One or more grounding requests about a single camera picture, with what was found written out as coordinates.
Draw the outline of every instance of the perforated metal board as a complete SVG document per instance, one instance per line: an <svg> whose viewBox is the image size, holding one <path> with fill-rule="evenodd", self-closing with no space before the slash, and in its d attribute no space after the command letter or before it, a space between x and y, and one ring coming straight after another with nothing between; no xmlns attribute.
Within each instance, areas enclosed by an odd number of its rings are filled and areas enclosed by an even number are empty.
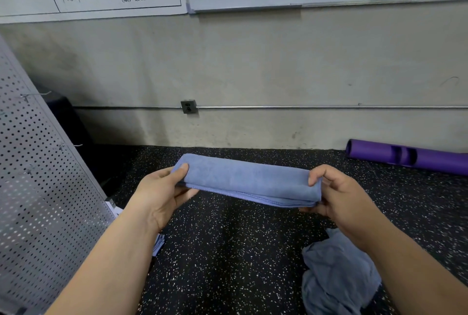
<svg viewBox="0 0 468 315"><path fill-rule="evenodd" d="M0 37L0 297L46 310L114 215Z"/></svg>

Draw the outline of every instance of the person's left hand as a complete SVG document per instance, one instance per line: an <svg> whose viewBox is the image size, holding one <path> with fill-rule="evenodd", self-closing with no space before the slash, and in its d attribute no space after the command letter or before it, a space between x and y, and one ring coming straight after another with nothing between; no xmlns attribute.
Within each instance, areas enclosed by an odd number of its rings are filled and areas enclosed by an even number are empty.
<svg viewBox="0 0 468 315"><path fill-rule="evenodd" d="M150 221L156 223L158 232L166 226L174 210L198 193L198 189L176 186L187 174L188 164L184 163L174 173L171 173L172 168L161 169L145 176L124 209L149 215Z"/></svg>

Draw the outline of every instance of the forearm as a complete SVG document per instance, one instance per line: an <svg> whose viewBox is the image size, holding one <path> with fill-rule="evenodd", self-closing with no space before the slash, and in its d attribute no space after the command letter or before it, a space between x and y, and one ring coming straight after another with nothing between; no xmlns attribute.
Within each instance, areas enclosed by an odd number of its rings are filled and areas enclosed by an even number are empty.
<svg viewBox="0 0 468 315"><path fill-rule="evenodd" d="M402 314L468 314L468 288L386 218L367 245Z"/></svg>
<svg viewBox="0 0 468 315"><path fill-rule="evenodd" d="M143 210L122 212L47 315L135 313L159 232L145 213Z"/></svg>

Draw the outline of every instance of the blue cloth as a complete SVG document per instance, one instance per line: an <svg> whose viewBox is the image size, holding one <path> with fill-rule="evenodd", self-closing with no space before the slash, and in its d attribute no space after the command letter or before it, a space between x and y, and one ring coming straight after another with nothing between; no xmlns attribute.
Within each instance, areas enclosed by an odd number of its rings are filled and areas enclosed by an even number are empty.
<svg viewBox="0 0 468 315"><path fill-rule="evenodd" d="M181 185L283 208L315 206L321 200L321 181L307 184L305 169L259 164L186 153L189 172Z"/></svg>
<svg viewBox="0 0 468 315"><path fill-rule="evenodd" d="M158 234L156 236L155 246L153 247L153 257L158 254L162 245L164 245L164 241L166 241L166 236L163 234Z"/></svg>
<svg viewBox="0 0 468 315"><path fill-rule="evenodd" d="M382 281L371 258L341 233L302 250L310 268L302 277L302 300L308 314L361 314Z"/></svg>

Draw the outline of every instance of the purple tube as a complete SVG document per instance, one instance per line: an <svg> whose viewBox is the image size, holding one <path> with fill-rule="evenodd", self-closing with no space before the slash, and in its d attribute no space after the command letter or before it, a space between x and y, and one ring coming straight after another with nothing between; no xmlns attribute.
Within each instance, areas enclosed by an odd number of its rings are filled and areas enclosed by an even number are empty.
<svg viewBox="0 0 468 315"><path fill-rule="evenodd" d="M468 154L351 139L346 157L468 176Z"/></svg>

